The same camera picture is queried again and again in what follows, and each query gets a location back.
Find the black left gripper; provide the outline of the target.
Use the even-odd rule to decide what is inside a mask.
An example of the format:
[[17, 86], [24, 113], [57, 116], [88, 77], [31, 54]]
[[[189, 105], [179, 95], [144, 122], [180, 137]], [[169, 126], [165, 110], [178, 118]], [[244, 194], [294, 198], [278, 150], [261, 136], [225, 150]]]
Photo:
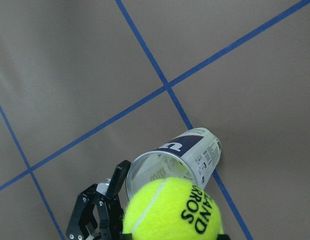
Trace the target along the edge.
[[130, 161], [122, 161], [111, 179], [95, 183], [77, 196], [66, 230], [69, 240], [119, 240], [124, 211], [118, 193], [130, 166]]

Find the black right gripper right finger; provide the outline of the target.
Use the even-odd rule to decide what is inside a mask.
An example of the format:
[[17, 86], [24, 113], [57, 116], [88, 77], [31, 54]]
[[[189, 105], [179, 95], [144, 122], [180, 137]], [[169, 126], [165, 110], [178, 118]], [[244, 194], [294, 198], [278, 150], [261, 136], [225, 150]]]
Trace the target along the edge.
[[230, 236], [225, 233], [219, 233], [216, 240], [231, 240]]

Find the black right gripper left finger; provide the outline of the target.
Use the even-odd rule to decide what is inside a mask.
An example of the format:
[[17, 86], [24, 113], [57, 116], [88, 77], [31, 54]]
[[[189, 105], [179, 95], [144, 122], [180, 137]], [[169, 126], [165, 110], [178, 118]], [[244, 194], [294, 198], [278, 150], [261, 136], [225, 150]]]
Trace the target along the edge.
[[119, 240], [132, 240], [131, 233], [121, 233]]

